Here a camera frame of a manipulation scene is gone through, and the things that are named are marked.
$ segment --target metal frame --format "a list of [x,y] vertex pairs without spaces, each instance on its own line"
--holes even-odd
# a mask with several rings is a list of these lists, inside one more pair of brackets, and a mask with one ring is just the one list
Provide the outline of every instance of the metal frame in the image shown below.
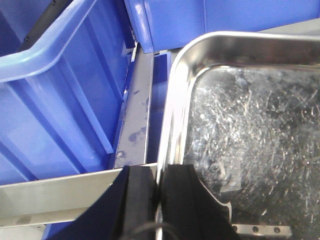
[[[145,164],[156,174],[157,164]],[[73,221],[122,168],[0,186],[0,229]]]
[[154,60],[154,53],[144,53],[138,44],[127,107],[115,155],[115,168],[145,164],[147,161]]

